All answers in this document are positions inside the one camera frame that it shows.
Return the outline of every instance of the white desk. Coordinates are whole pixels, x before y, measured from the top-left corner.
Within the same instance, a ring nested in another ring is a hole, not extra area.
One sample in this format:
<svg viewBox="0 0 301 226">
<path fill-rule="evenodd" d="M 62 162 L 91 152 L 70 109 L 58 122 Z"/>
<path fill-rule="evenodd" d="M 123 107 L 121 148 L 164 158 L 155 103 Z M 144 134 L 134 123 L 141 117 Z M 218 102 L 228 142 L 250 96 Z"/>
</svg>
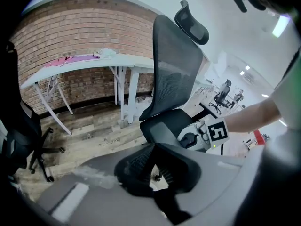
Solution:
<svg viewBox="0 0 301 226">
<path fill-rule="evenodd" d="M 97 67 L 109 67 L 114 74 L 115 77 L 115 103 L 117 103 L 117 84 L 120 88 L 119 90 L 119 99 L 120 99 L 120 105 L 121 105 L 121 118 L 123 120 L 123 94 L 124 94 L 124 81 L 125 81 L 125 74 L 127 67 L 133 67 L 135 64 L 135 60 L 143 61 L 140 58 L 132 57 L 130 55 L 124 55 L 124 54 L 117 54 L 115 58 L 111 59 L 97 59 L 97 60 L 87 60 L 87 61 L 79 61 L 69 64 L 64 64 L 61 66 L 49 66 L 49 67 L 43 67 L 39 71 L 37 71 L 35 74 L 33 74 L 28 80 L 26 80 L 22 85 L 21 89 L 24 89 L 30 85 L 33 85 L 36 89 L 39 97 L 42 100 L 42 103 L 46 107 L 46 109 L 49 111 L 49 113 L 53 116 L 53 118 L 56 120 L 56 122 L 69 134 L 72 133 L 64 126 L 64 124 L 58 119 L 58 117 L 54 114 L 53 110 L 48 105 L 48 100 L 52 92 L 57 87 L 63 101 L 65 102 L 68 110 L 71 114 L 73 114 L 71 108 L 69 107 L 65 96 L 63 95 L 62 89 L 57 81 L 57 76 L 60 73 L 65 73 L 69 71 L 79 70 L 79 69 L 87 69 L 87 68 L 97 68 Z M 46 96 L 44 97 L 41 90 L 38 86 L 38 81 L 44 80 L 49 78 Z"/>
</svg>

